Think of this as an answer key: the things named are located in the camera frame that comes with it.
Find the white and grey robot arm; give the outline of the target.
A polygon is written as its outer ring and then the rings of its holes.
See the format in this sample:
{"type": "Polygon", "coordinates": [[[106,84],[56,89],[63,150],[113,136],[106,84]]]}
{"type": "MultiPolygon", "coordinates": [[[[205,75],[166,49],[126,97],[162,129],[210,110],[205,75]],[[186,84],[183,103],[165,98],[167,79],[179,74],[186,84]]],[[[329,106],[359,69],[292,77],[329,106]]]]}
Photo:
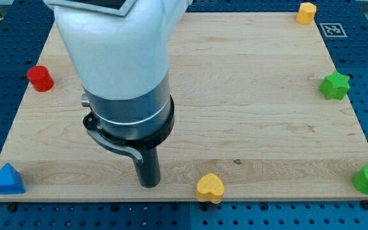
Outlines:
{"type": "Polygon", "coordinates": [[[168,42],[190,0],[45,0],[88,96],[111,136],[156,132],[171,110],[168,42]]]}

